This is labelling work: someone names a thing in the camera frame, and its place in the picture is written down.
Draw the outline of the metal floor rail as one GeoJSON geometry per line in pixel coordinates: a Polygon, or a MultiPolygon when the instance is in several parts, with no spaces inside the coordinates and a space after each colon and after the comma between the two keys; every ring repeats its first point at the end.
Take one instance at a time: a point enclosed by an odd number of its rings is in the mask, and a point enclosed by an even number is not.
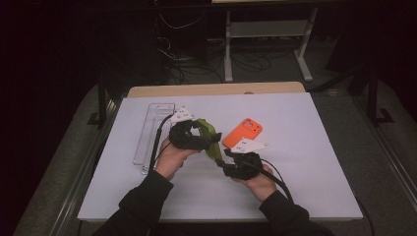
{"type": "Polygon", "coordinates": [[[366,113],[366,107],[361,99],[358,97],[353,97],[352,101],[367,125],[370,127],[374,137],[382,148],[385,157],[387,158],[388,166],[396,177],[400,187],[402,188],[402,191],[406,195],[414,210],[417,211],[417,185],[413,182],[410,175],[398,159],[398,155],[394,151],[393,147],[388,143],[388,140],[379,123],[372,121],[368,117],[366,113]]]}
{"type": "Polygon", "coordinates": [[[57,151],[53,175],[62,186],[62,190],[59,190],[57,195],[62,194],[63,198],[57,215],[53,217],[48,236],[79,235],[81,223],[78,220],[78,213],[118,107],[112,100],[109,100],[107,120],[100,130],[96,125],[88,124],[90,115],[97,109],[98,102],[95,100],[89,102],[85,99],[82,102],[57,151]]]}

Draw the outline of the person's right hand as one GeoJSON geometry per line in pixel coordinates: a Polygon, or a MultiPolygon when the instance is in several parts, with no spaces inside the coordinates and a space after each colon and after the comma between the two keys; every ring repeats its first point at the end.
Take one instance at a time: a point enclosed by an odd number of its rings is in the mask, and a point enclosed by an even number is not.
{"type": "Polygon", "coordinates": [[[262,173],[250,180],[233,178],[233,181],[247,187],[253,196],[261,203],[276,191],[275,183],[262,173]]]}

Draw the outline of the orange phone case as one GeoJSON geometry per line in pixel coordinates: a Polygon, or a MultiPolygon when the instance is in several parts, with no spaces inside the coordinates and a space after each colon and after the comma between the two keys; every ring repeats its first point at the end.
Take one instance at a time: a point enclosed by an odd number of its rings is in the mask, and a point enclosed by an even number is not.
{"type": "Polygon", "coordinates": [[[223,139],[222,143],[227,148],[233,148],[242,139],[253,140],[262,130],[261,124],[251,118],[246,118],[223,139]]]}

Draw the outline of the clear plastic rack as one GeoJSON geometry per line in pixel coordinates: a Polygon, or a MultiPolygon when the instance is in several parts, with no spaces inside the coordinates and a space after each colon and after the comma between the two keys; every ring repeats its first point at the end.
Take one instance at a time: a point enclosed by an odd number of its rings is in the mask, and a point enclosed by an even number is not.
{"type": "Polygon", "coordinates": [[[171,128],[168,119],[174,112],[174,103],[152,103],[149,105],[133,159],[133,163],[140,168],[142,175],[149,173],[151,158],[158,155],[161,142],[168,136],[171,128]]]}

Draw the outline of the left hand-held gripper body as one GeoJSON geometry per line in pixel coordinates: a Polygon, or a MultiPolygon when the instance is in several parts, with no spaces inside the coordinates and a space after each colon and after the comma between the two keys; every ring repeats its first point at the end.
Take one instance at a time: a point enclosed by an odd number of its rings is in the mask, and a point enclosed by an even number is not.
{"type": "Polygon", "coordinates": [[[177,148],[202,150],[206,147],[206,142],[201,136],[194,135],[191,130],[194,115],[185,107],[177,110],[169,122],[173,124],[170,128],[168,139],[177,148]]]}

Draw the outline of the black metal stand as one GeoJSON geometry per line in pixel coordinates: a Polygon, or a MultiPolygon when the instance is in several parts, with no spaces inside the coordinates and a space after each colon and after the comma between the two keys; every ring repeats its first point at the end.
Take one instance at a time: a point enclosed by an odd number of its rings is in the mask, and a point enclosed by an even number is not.
{"type": "Polygon", "coordinates": [[[379,80],[374,67],[370,68],[370,78],[368,81],[368,103],[367,115],[372,124],[379,127],[383,123],[393,123],[394,120],[386,109],[378,107],[378,84],[379,80]]]}
{"type": "Polygon", "coordinates": [[[89,117],[88,124],[96,125],[100,130],[107,120],[107,106],[109,103],[108,93],[104,84],[103,76],[100,76],[97,81],[97,102],[98,109],[89,117]]]}

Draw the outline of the person's left hand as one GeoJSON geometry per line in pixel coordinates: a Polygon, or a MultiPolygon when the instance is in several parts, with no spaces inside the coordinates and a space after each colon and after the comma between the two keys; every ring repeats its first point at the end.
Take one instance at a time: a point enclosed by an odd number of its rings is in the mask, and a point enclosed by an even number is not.
{"type": "Polygon", "coordinates": [[[180,149],[175,147],[168,139],[165,139],[162,142],[162,150],[153,170],[170,181],[182,167],[184,161],[194,153],[197,153],[197,151],[194,149],[180,149]]]}

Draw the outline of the wooden table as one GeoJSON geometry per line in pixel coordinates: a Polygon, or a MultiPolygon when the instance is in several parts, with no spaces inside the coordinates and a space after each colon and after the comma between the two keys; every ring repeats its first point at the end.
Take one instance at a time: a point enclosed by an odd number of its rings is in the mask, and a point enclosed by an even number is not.
{"type": "Polygon", "coordinates": [[[299,82],[206,84],[133,87],[129,90],[128,97],[291,93],[305,91],[304,86],[299,82]]]}

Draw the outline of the white table board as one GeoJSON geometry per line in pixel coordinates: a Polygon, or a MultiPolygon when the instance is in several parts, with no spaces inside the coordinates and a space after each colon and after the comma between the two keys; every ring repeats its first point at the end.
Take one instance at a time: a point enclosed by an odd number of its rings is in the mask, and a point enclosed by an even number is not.
{"type": "MultiPolygon", "coordinates": [[[[263,127],[257,139],[268,144],[260,156],[282,175],[294,202],[315,220],[359,219],[362,213],[311,96],[306,92],[166,96],[218,132],[228,134],[252,118],[263,127]]],[[[134,162],[151,97],[123,100],[78,218],[107,219],[144,176],[134,162]]],[[[261,221],[258,201],[226,177],[200,152],[175,174],[174,188],[162,210],[164,222],[261,221]]]]}

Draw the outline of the white metal table frame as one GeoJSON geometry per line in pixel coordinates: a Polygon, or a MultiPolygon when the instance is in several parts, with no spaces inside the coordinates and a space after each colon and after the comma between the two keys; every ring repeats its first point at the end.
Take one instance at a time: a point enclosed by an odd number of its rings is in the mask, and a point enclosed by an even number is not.
{"type": "Polygon", "coordinates": [[[232,22],[230,13],[227,12],[225,24],[225,56],[223,63],[224,80],[227,83],[233,81],[230,57],[230,43],[232,38],[301,36],[301,44],[294,50],[294,56],[304,80],[308,83],[311,82],[313,76],[304,59],[304,54],[317,14],[318,9],[313,8],[307,20],[232,22]]]}

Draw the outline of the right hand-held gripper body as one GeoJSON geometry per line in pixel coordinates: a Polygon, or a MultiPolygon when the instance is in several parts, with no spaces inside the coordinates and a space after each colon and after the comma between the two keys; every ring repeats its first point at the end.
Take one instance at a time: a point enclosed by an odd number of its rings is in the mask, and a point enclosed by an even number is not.
{"type": "Polygon", "coordinates": [[[268,144],[242,139],[235,147],[230,148],[234,153],[233,162],[229,168],[224,169],[227,177],[249,180],[256,177],[263,169],[258,151],[268,148],[268,144]]]}

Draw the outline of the green phone case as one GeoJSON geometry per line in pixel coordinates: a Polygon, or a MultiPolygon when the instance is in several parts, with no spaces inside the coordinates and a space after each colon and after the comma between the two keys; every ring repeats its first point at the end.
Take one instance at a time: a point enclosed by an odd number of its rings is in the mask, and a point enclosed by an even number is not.
{"type": "Polygon", "coordinates": [[[220,152],[220,148],[219,148],[219,143],[218,144],[209,144],[207,137],[209,133],[215,134],[217,133],[215,127],[210,124],[209,122],[207,122],[205,119],[197,119],[200,123],[200,128],[198,128],[199,133],[201,135],[201,137],[204,139],[204,141],[207,143],[206,147],[205,147],[205,151],[206,154],[208,155],[209,158],[211,158],[212,160],[216,160],[216,159],[222,159],[222,155],[220,152]]]}

